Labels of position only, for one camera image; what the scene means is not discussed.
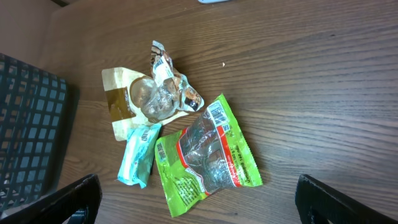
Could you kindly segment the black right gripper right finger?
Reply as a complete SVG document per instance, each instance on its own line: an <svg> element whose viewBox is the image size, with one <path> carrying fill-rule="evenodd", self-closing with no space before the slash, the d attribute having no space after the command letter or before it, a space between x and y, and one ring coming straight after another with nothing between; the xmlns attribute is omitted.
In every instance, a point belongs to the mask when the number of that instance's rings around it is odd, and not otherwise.
<svg viewBox="0 0 398 224"><path fill-rule="evenodd" d="M302 223L389 223L394 220L307 174L300 175L295 204Z"/></svg>

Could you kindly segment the green Haribo gummy bag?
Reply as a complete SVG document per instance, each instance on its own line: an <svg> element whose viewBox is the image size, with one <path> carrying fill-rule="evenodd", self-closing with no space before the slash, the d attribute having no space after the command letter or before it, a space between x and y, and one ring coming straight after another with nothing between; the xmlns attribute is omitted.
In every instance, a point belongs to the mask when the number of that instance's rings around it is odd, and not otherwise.
<svg viewBox="0 0 398 224"><path fill-rule="evenodd" d="M252 152L224 95L193 122L155 144L155 160L172 217L219 189L263 184Z"/></svg>

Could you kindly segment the beige nut snack pouch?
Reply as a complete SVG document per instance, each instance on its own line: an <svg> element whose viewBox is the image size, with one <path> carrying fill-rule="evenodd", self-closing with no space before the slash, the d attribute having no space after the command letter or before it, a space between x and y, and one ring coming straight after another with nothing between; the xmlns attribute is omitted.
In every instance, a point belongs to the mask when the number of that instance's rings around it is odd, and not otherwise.
<svg viewBox="0 0 398 224"><path fill-rule="evenodd" d="M117 141L125 141L130 129L155 123L165 125L205 104L187 77L174 68L160 42L152 42L150 55L151 75L124 67L101 72Z"/></svg>

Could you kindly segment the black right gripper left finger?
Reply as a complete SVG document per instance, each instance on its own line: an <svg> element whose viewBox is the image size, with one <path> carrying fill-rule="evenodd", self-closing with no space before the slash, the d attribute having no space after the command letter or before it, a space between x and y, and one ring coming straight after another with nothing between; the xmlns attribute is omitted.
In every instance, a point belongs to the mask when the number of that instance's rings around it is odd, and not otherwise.
<svg viewBox="0 0 398 224"><path fill-rule="evenodd" d="M88 174L1 220L3 224L81 223L94 224L102 199L100 180Z"/></svg>

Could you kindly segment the light teal snack wrapper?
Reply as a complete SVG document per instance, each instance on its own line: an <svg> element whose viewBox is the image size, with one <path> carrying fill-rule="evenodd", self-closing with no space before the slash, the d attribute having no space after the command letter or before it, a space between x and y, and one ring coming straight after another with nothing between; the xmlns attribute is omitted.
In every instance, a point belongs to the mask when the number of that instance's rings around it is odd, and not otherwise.
<svg viewBox="0 0 398 224"><path fill-rule="evenodd" d="M124 157L119 168L118 180L126 185L147 186L154 161L154 146L161 124L128 129Z"/></svg>

